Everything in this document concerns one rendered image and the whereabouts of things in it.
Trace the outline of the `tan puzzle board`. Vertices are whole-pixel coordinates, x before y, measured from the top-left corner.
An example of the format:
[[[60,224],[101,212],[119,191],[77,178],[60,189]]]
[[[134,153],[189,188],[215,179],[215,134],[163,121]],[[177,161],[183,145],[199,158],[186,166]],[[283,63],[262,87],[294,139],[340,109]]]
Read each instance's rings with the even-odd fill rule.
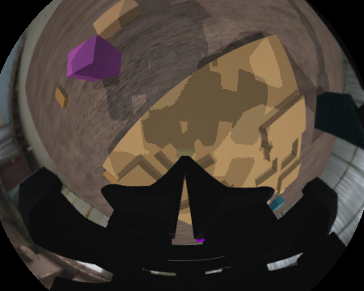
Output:
[[[173,87],[137,120],[102,167],[116,184],[155,183],[178,148],[230,188],[275,188],[298,178],[304,95],[278,36],[235,48]]]

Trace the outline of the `teal block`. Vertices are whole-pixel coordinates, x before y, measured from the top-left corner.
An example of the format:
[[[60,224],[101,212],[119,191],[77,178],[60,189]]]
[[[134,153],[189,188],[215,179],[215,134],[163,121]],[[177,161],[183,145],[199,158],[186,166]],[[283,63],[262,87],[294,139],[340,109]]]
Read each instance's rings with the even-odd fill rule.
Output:
[[[276,197],[273,198],[272,203],[269,204],[270,209],[272,209],[273,211],[275,211],[276,209],[280,208],[281,205],[283,205],[283,203],[285,203],[285,200],[283,200],[283,198],[280,197]]]

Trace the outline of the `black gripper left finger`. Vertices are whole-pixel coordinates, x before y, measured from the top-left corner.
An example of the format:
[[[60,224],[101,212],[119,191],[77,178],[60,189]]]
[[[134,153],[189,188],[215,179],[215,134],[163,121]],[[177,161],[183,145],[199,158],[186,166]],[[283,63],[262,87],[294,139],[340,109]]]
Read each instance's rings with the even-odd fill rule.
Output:
[[[170,171],[149,187],[146,185],[142,185],[142,187],[126,185],[124,187],[120,184],[108,184],[101,188],[101,194],[113,209],[166,219],[168,235],[171,235],[171,239],[175,239],[185,164],[185,155],[181,155]]]

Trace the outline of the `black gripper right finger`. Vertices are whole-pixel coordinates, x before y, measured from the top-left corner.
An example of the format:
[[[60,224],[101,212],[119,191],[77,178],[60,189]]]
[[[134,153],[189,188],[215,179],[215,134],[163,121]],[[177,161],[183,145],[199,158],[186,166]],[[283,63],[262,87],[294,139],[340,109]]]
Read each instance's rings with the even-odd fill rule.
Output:
[[[230,188],[215,180],[194,159],[185,155],[185,180],[195,239],[204,239],[204,233],[224,211],[269,201],[275,188]]]

